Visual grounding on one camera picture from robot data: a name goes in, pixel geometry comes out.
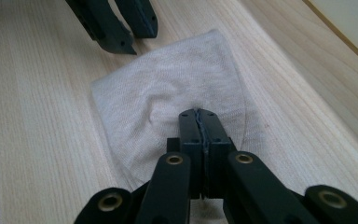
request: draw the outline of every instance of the light wood surface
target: light wood surface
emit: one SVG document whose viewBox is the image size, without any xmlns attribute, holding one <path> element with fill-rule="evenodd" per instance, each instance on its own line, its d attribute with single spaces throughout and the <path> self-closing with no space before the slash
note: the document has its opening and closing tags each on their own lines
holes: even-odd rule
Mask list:
<svg viewBox="0 0 358 224">
<path fill-rule="evenodd" d="M 219 29 L 266 128 L 258 156 L 289 189 L 358 200 L 358 57 L 303 2 L 152 4 L 158 38 L 139 55 Z M 1 223 L 71 223 L 115 185 L 90 83 L 136 57 L 100 49 L 63 0 L 0 0 Z"/>
</svg>

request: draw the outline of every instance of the cloth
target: cloth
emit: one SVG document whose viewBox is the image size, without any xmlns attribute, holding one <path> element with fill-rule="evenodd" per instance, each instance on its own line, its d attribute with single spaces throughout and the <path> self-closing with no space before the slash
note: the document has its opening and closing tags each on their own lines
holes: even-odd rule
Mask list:
<svg viewBox="0 0 358 224">
<path fill-rule="evenodd" d="M 255 104 L 225 38 L 218 31 L 157 49 L 91 84 L 118 176 L 134 190 L 148 181 L 178 116 L 213 111 L 238 150 L 264 146 Z M 221 200 L 192 201 L 192 223 L 226 223 Z"/>
</svg>

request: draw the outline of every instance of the metal screw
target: metal screw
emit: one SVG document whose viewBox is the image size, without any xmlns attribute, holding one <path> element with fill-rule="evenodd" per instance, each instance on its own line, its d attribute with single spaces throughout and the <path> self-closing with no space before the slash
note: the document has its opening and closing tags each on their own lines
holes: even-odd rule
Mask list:
<svg viewBox="0 0 358 224">
<path fill-rule="evenodd" d="M 318 196 L 322 202 L 331 207 L 342 209 L 347 206 L 347 202 L 335 192 L 329 190 L 322 190 L 321 192 L 319 192 Z"/>
<path fill-rule="evenodd" d="M 237 160 L 240 163 L 252 163 L 253 162 L 253 158 L 251 156 L 245 155 L 245 154 L 238 154 L 235 157 L 235 160 Z"/>
<path fill-rule="evenodd" d="M 118 193 L 108 193 L 98 202 L 98 207 L 103 212 L 111 212 L 121 206 L 123 198 Z"/>
<path fill-rule="evenodd" d="M 170 165 L 177 165 L 183 162 L 183 158 L 180 156 L 170 156 L 167 158 L 167 163 Z"/>
</svg>

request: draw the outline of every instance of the gray cloth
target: gray cloth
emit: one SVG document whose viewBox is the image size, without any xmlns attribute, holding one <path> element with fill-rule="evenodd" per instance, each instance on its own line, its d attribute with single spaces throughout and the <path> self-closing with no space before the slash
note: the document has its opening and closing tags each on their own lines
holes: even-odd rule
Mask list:
<svg viewBox="0 0 358 224">
<path fill-rule="evenodd" d="M 151 51 L 91 89 L 120 188 L 150 179 L 167 138 L 179 136 L 179 113 L 190 108 L 217 114 L 237 149 L 257 153 L 264 146 L 255 104 L 218 31 Z M 225 223 L 221 201 L 191 206 L 192 223 Z"/>
</svg>

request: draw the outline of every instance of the wooden table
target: wooden table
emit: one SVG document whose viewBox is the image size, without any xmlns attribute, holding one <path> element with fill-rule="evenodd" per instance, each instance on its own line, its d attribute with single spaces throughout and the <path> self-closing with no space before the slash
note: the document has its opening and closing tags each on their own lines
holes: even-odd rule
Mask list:
<svg viewBox="0 0 358 224">
<path fill-rule="evenodd" d="M 358 57 L 303 2 L 152 4 L 158 38 L 138 55 L 219 29 L 262 116 L 259 157 L 289 189 L 358 200 Z M 0 0 L 1 223 L 71 223 L 115 185 L 90 83 L 137 57 L 100 49 L 63 0 Z"/>
</svg>

